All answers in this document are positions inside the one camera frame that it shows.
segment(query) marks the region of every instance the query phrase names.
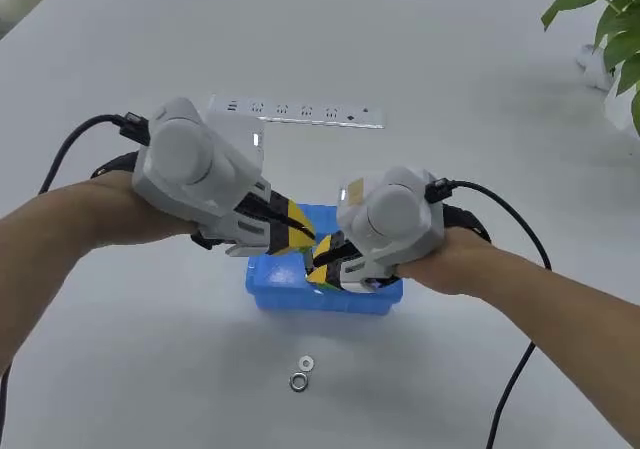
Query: metal washer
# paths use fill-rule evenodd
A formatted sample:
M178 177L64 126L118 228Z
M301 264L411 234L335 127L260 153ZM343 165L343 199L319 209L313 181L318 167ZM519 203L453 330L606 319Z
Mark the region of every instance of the metal washer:
M296 379L302 379L301 385L296 385ZM304 372L296 372L295 374L291 374L289 378L289 387L293 389L294 392L302 392L309 385L309 378Z
M302 356L300 360L298 360L298 367L302 372L311 372L315 366L315 361L311 356Z

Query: blue plastic box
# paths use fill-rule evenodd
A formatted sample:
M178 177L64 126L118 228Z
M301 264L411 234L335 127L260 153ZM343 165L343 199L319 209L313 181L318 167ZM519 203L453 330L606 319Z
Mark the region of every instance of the blue plastic box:
M335 206L301 204L321 241L338 230ZM372 294L356 294L320 288L305 280L302 254L284 256L254 256L247 266L247 291L260 309L338 311L384 315L402 299L402 281L395 282Z

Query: white table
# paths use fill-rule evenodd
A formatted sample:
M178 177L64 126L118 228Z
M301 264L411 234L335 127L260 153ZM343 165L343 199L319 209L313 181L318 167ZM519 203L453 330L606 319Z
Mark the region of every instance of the white table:
M332 203L343 175L395 163L478 181L521 210L558 272L639 302L638 145L572 60L597 8L544 34L548 3L45 0L0 43L0 211L98 113L149 114L175 95L204 108L214 92L362 102L387 129L270 126L274 187ZM57 183L132 147L96 129ZM537 257L497 206L455 201ZM85 258L15 361L7 448L483 447L527 342L497 311L407 283L384 318L266 314L245 264L186 237ZM295 394L303 354L317 366ZM538 352L496 447L626 446Z

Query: black cable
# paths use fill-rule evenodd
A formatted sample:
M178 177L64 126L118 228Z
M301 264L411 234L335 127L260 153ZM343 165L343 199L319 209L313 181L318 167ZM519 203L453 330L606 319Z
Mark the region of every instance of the black cable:
M53 179L58 174L58 170L60 169L60 165L64 159L64 156L69 152L69 148L73 145L74 142L85 132L91 129L93 126L101 124L103 122L111 122L118 127L123 127L127 124L127 119L122 116L118 116L115 114L104 114L102 116L92 117L91 119L83 122L77 128L73 130L71 134L67 136L64 140L60 149L58 149L58 153L56 157L54 157L53 162L51 163L51 167L49 172L47 172L47 176L44 178L44 182L38 191L38 195L44 194L49 191L51 187L51 183ZM9 374L11 373L11 364L7 366L2 375L2 382L0 383L0 444L2 444L2 435L4 434L4 422L7 417L7 392L9 388Z
M118 116L116 114L104 114L102 116L92 117L91 119L88 119L87 121L76 127L73 132L69 134L64 140L64 142L60 146L60 149L58 149L58 153L56 154L56 157L53 158L51 168L49 169L47 176L44 178L44 182L42 183L42 186L38 191L38 195L44 194L49 190L49 188L51 187L51 183L53 182L53 178L56 177L56 174L58 174L58 170L60 169L60 164L62 164L64 156L67 155L67 152L69 152L69 148L71 148L73 143L76 142L76 140L82 134L87 132L93 126L101 124L103 122L112 122L118 127L122 127L126 123L125 119L122 116Z
M495 192L487 189L484 186L475 184L473 182L449 181L448 186L450 189L455 189L457 187L466 187L468 189L473 189L474 191L481 192L485 196L490 197L495 202L497 202L500 206L502 206L502 208L505 211L507 211L509 214L511 214L511 216L518 222L518 224L520 224L522 229L524 229L524 232L526 232L527 235L531 238L531 241L533 242L533 244L536 246L536 249L540 253L540 257L542 258L542 262L544 264L545 269L551 270L551 261L549 260L547 251L545 251L544 246L540 242L540 239L538 239L538 236L536 236L536 233L533 232L533 229L531 229L531 226L527 224L527 221L525 221L522 218L522 216L518 214L518 211L516 211L507 201L505 201ZM507 382L507 385L505 386L504 391L502 392L502 396L500 396L500 400L498 401L496 410L493 413L493 419L491 421L491 429L489 431L489 437L487 438L486 449L493 448L493 443L496 439L498 426L500 424L500 416L502 416L502 411L504 410L504 406L507 403L507 399L509 399L509 396L511 395L513 386L515 386L516 381L518 380L518 377L520 377L520 374L522 373L524 366L529 361L529 358L531 357L531 354L533 354L533 351L535 350L535 348L536 348L535 343L530 342L529 345L527 346L527 349L524 351L524 354L522 355L520 362L518 362L518 365L516 366L515 370L511 374L511 377L509 378L509 381Z

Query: electrical socket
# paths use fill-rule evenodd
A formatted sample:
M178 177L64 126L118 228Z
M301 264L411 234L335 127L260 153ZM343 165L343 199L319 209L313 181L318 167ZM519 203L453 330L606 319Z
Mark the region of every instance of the electrical socket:
M266 122L366 129L383 129L385 127L382 111L365 105L271 102L266 99L214 95L209 104L209 112L247 114Z

